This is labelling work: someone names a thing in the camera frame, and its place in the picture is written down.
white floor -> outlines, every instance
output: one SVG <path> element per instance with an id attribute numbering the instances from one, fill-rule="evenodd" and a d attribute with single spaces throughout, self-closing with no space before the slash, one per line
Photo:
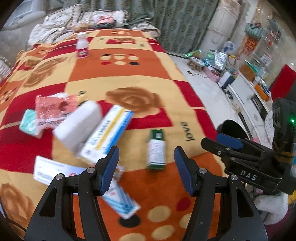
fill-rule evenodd
<path id="1" fill-rule="evenodd" d="M 217 83 L 212 82 L 209 78 L 204 78 L 207 77 L 204 72 L 192 70 L 187 65 L 187 59 L 172 55 L 170 55 L 170 57 L 176 63 L 200 100 L 203 102 L 215 128 L 217 128 L 225 120 L 231 119 L 245 129 L 239 116 L 230 107 L 224 92 L 219 88 Z M 200 75 L 191 75 L 187 72 L 187 70 L 193 74 L 200 74 L 204 77 Z"/>

cream dot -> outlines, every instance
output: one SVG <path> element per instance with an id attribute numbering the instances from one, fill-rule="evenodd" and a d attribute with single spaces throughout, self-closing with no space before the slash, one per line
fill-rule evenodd
<path id="1" fill-rule="evenodd" d="M 187 228 L 190 217 L 191 217 L 191 213 L 188 213 L 181 218 L 180 223 L 179 223 L 181 228 L 183 228 L 183 229 Z"/>
<path id="2" fill-rule="evenodd" d="M 124 65 L 124 64 L 126 64 L 126 62 L 124 62 L 124 61 L 116 61 L 115 64 Z"/>
<path id="3" fill-rule="evenodd" d="M 120 237 L 118 241 L 145 241 L 146 238 L 143 234 L 139 233 L 131 233 L 131 234 L 125 234 Z"/>
<path id="4" fill-rule="evenodd" d="M 137 56 L 129 56 L 128 59 L 130 59 L 130 60 L 138 60 L 139 57 L 137 57 Z"/>
<path id="5" fill-rule="evenodd" d="M 152 232 L 152 238 L 155 240 L 164 240 L 172 236 L 175 229 L 172 225 L 164 225 Z"/>
<path id="6" fill-rule="evenodd" d="M 101 56 L 100 59 L 101 60 L 109 60 L 109 59 L 111 59 L 111 56 Z"/>
<path id="7" fill-rule="evenodd" d="M 123 56 L 123 55 L 115 55 L 113 58 L 120 60 L 120 59 L 124 59 L 125 56 Z"/>
<path id="8" fill-rule="evenodd" d="M 157 206 L 148 212 L 148 219 L 151 222 L 158 223 L 168 219 L 170 214 L 171 214 L 171 210 L 169 207 Z"/>

bed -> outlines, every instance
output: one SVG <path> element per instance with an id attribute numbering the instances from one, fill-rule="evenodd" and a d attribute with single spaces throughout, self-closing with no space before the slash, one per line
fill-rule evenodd
<path id="1" fill-rule="evenodd" d="M 127 29 L 87 31 L 89 54 L 77 59 L 76 35 L 56 44 L 36 44 L 20 52 L 13 71 L 0 89 L 0 198 L 7 218 L 27 227 L 46 185 L 33 179 L 37 155 L 79 167 L 89 167 L 45 130 L 41 139 L 19 130 L 26 109 L 35 109 L 35 96 L 86 91 L 105 115 L 113 104 L 135 111 L 117 146 L 125 167 L 123 189 L 141 205 L 133 220 L 119 222 L 117 215 L 98 198 L 111 240 L 181 240 L 194 205 L 185 192 L 173 150 L 182 146 L 199 166 L 222 175 L 219 159 L 205 152 L 200 141 L 215 138 L 216 131 L 198 96 L 149 33 Z M 146 170 L 147 139 L 151 129 L 163 129 L 166 167 Z M 83 237 L 78 198 L 74 196 L 76 231 Z M 210 237 L 219 216 L 216 199 Z M 24 231 L 14 224 L 20 235 Z"/>

screw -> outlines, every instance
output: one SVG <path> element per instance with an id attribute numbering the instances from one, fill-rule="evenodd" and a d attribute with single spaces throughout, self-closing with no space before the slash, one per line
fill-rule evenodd
<path id="1" fill-rule="evenodd" d="M 234 181 L 236 181 L 236 180 L 238 179 L 237 175 L 235 175 L 235 174 L 232 174 L 232 175 L 230 176 L 230 178 L 231 178 L 232 180 L 234 180 Z"/>
<path id="2" fill-rule="evenodd" d="M 62 178 L 63 178 L 63 174 L 60 173 L 60 174 L 56 175 L 57 180 L 61 180 Z"/>
<path id="3" fill-rule="evenodd" d="M 89 167 L 86 171 L 88 173 L 93 173 L 95 171 L 95 168 L 94 167 Z"/>
<path id="4" fill-rule="evenodd" d="M 200 172 L 200 173 L 202 173 L 202 174 L 205 174 L 205 173 L 207 173 L 207 169 L 205 169 L 205 168 L 199 168 L 198 169 L 198 171 Z"/>

black round object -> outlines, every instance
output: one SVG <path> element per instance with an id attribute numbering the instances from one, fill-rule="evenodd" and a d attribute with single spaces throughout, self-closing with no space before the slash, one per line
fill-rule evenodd
<path id="1" fill-rule="evenodd" d="M 233 120 L 224 121 L 221 125 L 218 126 L 217 132 L 234 138 L 249 139 L 244 129 Z"/>
<path id="2" fill-rule="evenodd" d="M 125 228 L 134 228 L 137 227 L 141 223 L 141 219 L 138 215 L 133 215 L 129 219 L 123 219 L 120 218 L 118 222 L 121 224 L 121 226 Z"/>

